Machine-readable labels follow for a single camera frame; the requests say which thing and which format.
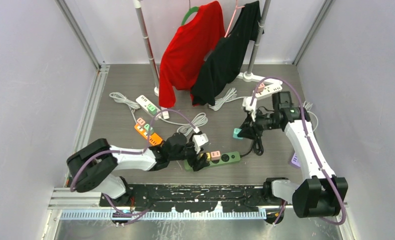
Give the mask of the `teal plug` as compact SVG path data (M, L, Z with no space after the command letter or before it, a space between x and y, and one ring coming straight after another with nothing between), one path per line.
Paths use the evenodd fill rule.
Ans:
M232 134L233 138L234 138L234 139L238 139L238 140L242 140L243 137L240 137L240 136L239 136L239 133L240 133L241 131L242 131L241 128L234 128L233 134Z

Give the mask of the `purple power strip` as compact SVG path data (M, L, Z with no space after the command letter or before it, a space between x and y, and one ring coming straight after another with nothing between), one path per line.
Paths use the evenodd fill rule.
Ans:
M301 167L296 153L294 153L292 155L292 157L291 157L291 159L290 159L290 161L288 163L294 168L300 168Z

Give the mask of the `green power strip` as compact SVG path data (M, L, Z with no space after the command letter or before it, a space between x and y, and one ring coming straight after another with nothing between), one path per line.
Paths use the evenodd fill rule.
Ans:
M209 167L205 167L203 169L235 164L235 163L239 163L240 161L241 161L241 155L238 151L221 153L221 157L219 161L209 161Z

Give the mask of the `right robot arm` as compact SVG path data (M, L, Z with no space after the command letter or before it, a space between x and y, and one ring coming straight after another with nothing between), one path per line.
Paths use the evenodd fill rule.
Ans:
M279 201L293 206L299 218L323 218L341 215L346 218L344 199L348 182L338 177L325 160L313 133L308 112L295 106L291 94L281 91L272 95L273 111L259 113L257 99L245 97L242 101L247 117L238 136L257 140L264 131L280 129L290 141L302 173L302 183L293 183L285 177L271 177L264 183L264 201L271 206Z

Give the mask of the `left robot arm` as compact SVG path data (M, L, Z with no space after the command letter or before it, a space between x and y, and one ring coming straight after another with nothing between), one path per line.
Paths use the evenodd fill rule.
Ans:
M207 135L201 131L193 133L190 139L182 133L175 133L160 144L143 149L121 148L110 145L105 138L99 138L66 160L72 176L70 190L78 193L100 192L124 207L130 203L132 194L127 190L126 180L114 176L114 171L154 172L166 168L172 161L205 165L207 158L199 154L208 144Z

